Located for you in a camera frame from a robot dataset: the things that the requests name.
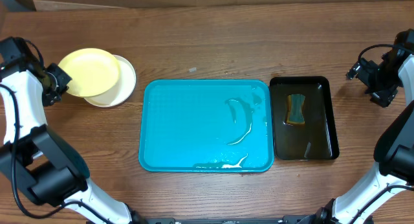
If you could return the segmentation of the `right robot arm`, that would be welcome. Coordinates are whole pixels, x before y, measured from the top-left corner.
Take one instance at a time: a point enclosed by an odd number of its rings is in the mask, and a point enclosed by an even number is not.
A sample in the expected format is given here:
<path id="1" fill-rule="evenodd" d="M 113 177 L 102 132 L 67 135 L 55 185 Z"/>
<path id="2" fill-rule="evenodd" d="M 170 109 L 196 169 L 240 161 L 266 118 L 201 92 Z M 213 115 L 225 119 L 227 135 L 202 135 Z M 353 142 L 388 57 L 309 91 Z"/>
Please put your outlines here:
<path id="1" fill-rule="evenodd" d="M 406 107 L 379 138 L 372 168 L 344 195 L 300 223 L 372 223 L 372 213 L 402 191 L 413 190 L 413 29 L 399 32 L 376 64 L 361 54 L 346 74 L 366 85 L 371 101 L 387 107 L 398 87 Z"/>

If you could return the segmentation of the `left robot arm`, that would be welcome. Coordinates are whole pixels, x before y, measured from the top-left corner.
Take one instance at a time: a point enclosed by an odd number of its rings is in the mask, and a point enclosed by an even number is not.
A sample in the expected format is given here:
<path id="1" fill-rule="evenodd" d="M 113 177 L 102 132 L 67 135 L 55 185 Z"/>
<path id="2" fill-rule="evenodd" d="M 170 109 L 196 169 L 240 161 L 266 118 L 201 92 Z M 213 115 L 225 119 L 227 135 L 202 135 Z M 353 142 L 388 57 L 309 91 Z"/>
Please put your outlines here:
<path id="1" fill-rule="evenodd" d="M 147 223 L 97 186 L 81 155 L 48 127 L 44 108 L 61 100 L 72 78 L 55 63 L 46 67 L 35 49 L 27 39 L 1 40 L 1 173 L 11 182 L 16 205 L 34 219 L 67 208 L 89 223 Z"/>

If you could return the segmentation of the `yellow plate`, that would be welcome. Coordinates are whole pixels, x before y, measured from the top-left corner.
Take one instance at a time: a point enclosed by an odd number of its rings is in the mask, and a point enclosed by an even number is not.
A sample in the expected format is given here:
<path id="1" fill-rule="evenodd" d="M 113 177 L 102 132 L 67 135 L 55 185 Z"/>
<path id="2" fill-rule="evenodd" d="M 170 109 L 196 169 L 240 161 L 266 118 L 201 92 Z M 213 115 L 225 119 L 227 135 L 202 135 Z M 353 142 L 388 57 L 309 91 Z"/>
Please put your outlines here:
<path id="1" fill-rule="evenodd" d="M 72 78 L 68 94 L 82 98 L 110 90 L 120 78 L 118 60 L 102 49 L 76 50 L 66 55 L 58 66 Z"/>

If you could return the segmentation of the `green yellow sponge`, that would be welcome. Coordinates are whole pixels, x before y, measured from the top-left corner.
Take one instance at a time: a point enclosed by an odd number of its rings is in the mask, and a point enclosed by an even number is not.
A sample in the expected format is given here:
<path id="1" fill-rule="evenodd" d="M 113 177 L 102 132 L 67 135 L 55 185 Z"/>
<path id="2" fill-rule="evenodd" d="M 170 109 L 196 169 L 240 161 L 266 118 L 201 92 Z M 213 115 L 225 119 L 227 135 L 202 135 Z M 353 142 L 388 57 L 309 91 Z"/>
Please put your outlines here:
<path id="1" fill-rule="evenodd" d="M 303 106 L 305 95 L 291 94 L 287 96 L 287 114 L 285 123 L 288 125 L 304 125 L 305 117 L 303 115 Z"/>

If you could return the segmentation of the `white plate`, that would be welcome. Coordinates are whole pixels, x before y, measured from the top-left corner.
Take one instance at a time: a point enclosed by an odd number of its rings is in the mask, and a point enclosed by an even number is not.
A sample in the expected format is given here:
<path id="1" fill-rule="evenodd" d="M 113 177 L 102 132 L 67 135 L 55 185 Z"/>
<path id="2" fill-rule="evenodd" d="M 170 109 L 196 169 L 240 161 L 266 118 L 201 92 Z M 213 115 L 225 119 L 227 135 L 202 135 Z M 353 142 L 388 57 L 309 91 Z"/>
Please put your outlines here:
<path id="1" fill-rule="evenodd" d="M 108 91 L 85 100 L 97 107 L 113 107 L 126 101 L 136 86 L 136 72 L 132 64 L 125 58 L 115 55 L 120 65 L 120 78 Z"/>

